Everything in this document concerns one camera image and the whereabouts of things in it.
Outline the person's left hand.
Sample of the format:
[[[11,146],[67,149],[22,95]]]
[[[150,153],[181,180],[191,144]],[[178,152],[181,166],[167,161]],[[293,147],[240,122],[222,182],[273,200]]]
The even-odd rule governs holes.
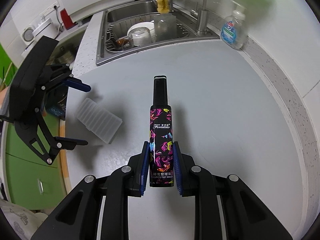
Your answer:
[[[7,90],[8,90],[8,87],[6,87],[5,89],[1,90],[0,91],[0,108],[2,107],[3,105],[3,101],[5,99],[5,96],[7,94]]]

